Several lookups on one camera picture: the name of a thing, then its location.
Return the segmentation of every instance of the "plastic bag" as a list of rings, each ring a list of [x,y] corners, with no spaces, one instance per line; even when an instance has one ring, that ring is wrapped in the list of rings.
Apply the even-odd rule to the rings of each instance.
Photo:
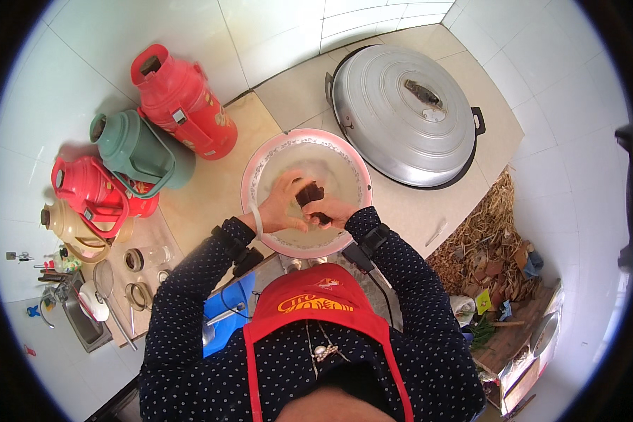
[[[476,312],[476,302],[468,296],[450,296],[450,307],[460,328],[469,325]]]

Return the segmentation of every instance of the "washbasin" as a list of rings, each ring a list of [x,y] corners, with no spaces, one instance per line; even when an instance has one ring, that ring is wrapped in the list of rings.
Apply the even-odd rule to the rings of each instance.
[[[71,287],[68,287],[68,293],[66,294],[67,299],[62,302],[63,312],[73,326],[73,331],[75,331],[77,338],[82,343],[84,350],[87,353],[91,353],[107,342],[110,342],[113,339],[113,335],[104,322],[95,322],[82,311],[82,307],[77,301],[77,296],[75,292],[72,291],[72,288],[79,291],[82,284],[84,284],[84,278],[82,277],[82,273],[77,271],[71,281]]]

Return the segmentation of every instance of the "hand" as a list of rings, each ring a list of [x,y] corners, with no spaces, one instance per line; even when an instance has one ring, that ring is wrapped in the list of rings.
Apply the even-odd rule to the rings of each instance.
[[[313,181],[313,179],[303,177],[300,170],[290,170],[279,176],[272,186],[270,195],[258,207],[264,233],[274,233],[287,228],[294,228],[303,233],[309,230],[307,223],[299,218],[289,217],[286,211],[291,201],[295,200],[298,192]],[[254,232],[258,232],[253,213],[244,214],[237,218]]]
[[[332,219],[330,223],[320,225],[322,229],[328,229],[331,226],[344,229],[347,220],[357,211],[358,207],[328,196],[320,200],[313,200],[302,208],[305,218],[312,224],[319,224],[319,218],[313,217],[313,213],[324,213]]]

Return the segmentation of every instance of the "polka dot shirt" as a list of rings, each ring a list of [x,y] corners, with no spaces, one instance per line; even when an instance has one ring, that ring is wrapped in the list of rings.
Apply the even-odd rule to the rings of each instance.
[[[375,209],[368,207],[350,218],[346,230],[358,242],[379,224]],[[226,220],[223,230],[246,244],[254,237],[238,219]],[[389,330],[414,420],[472,421],[485,408],[485,395],[438,275],[395,232],[373,261],[394,287],[403,312],[404,332]],[[222,245],[208,238],[157,291],[139,376],[144,421],[252,420],[243,331],[236,330],[223,350],[202,358],[203,301],[231,265]],[[308,324],[312,347],[327,345],[318,323]],[[372,366],[393,417],[403,421],[401,398],[380,343],[341,325],[324,321],[321,326],[349,360]],[[305,321],[295,321],[255,344],[267,422],[315,383],[307,337]],[[343,362],[334,354],[317,368],[327,373]]]

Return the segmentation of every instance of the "red thermos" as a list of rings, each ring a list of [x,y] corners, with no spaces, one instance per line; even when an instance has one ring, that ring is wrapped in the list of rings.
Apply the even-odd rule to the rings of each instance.
[[[138,190],[147,191],[152,187],[143,181],[136,184],[141,185],[134,187]],[[150,199],[127,196],[127,189],[93,156],[70,162],[57,158],[52,168],[52,186],[57,198],[66,199],[82,221],[103,238],[117,235],[128,217],[150,216],[159,204],[159,194]],[[104,231],[92,222],[115,224]]]
[[[211,92],[199,63],[174,59],[166,47],[153,44],[135,58],[131,75],[141,92],[139,114],[203,159],[217,160],[232,150],[237,126]]]

